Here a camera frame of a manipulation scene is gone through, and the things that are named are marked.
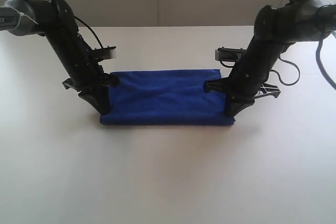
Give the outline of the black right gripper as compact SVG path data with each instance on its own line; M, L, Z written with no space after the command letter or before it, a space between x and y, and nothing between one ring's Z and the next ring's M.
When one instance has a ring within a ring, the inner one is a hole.
M286 44L276 41L262 41L255 37L249 43L246 52L236 62L228 79L208 80L204 82L204 92L226 94L225 115L235 117L239 112L254 105L256 98L271 95L277 98L280 90L270 85L265 91L269 73L286 50Z

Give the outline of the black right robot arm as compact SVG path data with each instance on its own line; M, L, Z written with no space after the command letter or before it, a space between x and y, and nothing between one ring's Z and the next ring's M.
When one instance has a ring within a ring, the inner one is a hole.
M215 59L224 65L232 62L228 77L208 80L205 92L225 95L224 113L236 116L266 96L277 98L280 90L267 84L272 67L281 54L297 42L317 41L316 58L320 60L323 40L335 31L335 5L318 0L304 0L282 8L263 7L255 20L254 36L247 49L217 48Z

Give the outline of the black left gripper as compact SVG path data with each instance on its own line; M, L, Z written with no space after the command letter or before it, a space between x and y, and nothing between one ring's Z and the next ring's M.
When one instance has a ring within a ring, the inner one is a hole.
M64 81L65 88L80 91L78 94L80 98L100 114L108 114L110 112L108 89L92 88L116 88L121 84L120 79L104 72L103 67L94 59L93 49L81 35L52 36L51 46L69 75L70 79Z

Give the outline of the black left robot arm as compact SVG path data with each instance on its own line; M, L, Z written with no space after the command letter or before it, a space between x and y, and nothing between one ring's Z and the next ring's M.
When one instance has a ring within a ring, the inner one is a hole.
M99 64L112 59L116 47L92 49L79 34L77 18L65 0L7 0L1 7L1 30L15 36L45 36L69 75L62 84L74 89L100 114L112 110L109 88L117 76L105 73Z

